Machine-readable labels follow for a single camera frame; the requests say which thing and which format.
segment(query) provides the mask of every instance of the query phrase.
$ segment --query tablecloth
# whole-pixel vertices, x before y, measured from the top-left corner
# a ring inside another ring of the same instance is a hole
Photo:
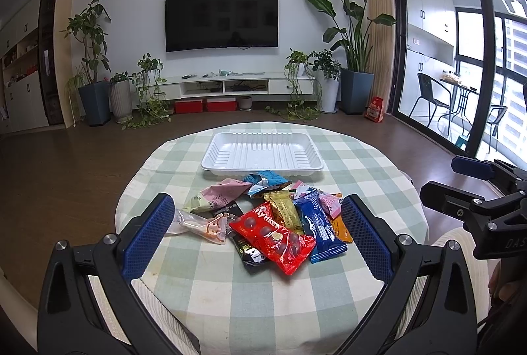
[[[305,182],[329,193],[357,193],[395,233],[425,242],[428,225],[415,188],[380,151],[358,139],[293,123],[241,123],[168,141],[157,148],[119,200],[120,232],[157,193],[176,207],[222,177],[200,163],[218,132],[303,132],[325,160]],[[166,236],[141,278],[200,341],[207,354],[328,354],[355,329],[383,283],[373,278],[355,244],[334,259],[305,261],[285,276],[271,265],[251,275],[230,241],[216,245],[185,233]]]

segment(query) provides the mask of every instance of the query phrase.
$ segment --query white plastic tray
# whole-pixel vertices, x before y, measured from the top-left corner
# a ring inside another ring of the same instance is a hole
[[[214,135],[201,167],[215,175],[246,175],[269,169],[280,175],[311,175],[324,167],[308,134],[233,133]]]

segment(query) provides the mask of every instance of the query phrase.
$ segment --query screw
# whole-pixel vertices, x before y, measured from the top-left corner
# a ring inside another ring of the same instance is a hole
[[[58,241],[55,244],[55,249],[57,251],[62,251],[62,250],[65,250],[67,246],[68,246],[68,241]]]
[[[109,233],[106,236],[104,236],[104,238],[102,238],[102,241],[106,245],[112,245],[115,243],[116,240],[117,240],[117,236],[115,236],[113,233]]]
[[[409,235],[399,235],[399,242],[402,245],[410,245],[413,242],[413,239]]]
[[[458,251],[461,247],[459,246],[459,243],[457,241],[449,241],[449,248],[452,251]]]

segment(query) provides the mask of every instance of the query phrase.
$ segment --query television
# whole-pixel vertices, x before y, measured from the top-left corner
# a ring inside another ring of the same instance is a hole
[[[278,0],[165,0],[167,52],[278,47]]]

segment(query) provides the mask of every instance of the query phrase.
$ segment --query pile of snacks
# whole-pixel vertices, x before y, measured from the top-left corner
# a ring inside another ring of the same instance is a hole
[[[225,179],[177,209],[167,233],[192,232],[217,244],[229,238],[250,272],[272,261],[291,275],[307,257],[314,264],[347,251],[353,240],[340,216],[342,194],[302,181],[284,190],[290,185],[272,171]],[[262,204],[243,213],[235,202],[242,195]]]

